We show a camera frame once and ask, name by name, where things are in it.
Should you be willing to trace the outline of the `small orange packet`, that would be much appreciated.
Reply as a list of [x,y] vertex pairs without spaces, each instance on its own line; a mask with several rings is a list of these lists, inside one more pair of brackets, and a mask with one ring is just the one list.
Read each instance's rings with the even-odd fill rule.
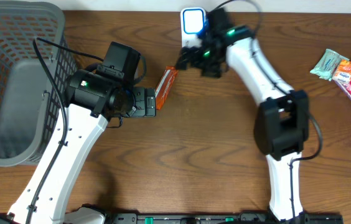
[[341,60],[332,79],[341,84],[349,84],[351,81],[351,61],[344,59]]

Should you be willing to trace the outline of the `green wipes packet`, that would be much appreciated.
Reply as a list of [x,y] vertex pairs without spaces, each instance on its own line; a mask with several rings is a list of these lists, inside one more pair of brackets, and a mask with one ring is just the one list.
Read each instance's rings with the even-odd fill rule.
[[335,69],[339,66],[342,60],[349,61],[347,57],[344,57],[336,51],[326,49],[325,53],[310,73],[317,75],[320,79],[331,81]]

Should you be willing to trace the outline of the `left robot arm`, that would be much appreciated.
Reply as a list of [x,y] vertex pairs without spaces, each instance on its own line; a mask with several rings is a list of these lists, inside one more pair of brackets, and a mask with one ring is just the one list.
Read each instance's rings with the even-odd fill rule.
[[55,131],[27,187],[0,223],[109,223],[110,216],[84,205],[66,208],[92,146],[113,118],[156,115],[155,91],[138,86],[142,55],[110,44],[101,63],[67,78]]

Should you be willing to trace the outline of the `orange snack bar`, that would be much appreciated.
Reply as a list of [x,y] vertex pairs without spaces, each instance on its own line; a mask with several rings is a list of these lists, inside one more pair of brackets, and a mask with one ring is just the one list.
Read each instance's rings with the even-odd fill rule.
[[155,90],[157,110],[160,110],[163,107],[178,72],[179,71],[173,66],[167,66],[164,70],[163,76]]

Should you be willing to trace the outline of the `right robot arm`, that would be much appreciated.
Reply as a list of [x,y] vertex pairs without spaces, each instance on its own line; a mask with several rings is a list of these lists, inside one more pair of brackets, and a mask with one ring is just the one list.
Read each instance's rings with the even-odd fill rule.
[[303,217],[299,198],[299,163],[309,137],[309,102],[295,91],[264,56],[247,26],[204,28],[196,44],[184,44],[183,55],[206,77],[220,77],[225,63],[251,93],[257,107],[253,135],[269,168],[269,215],[276,223],[298,222]]

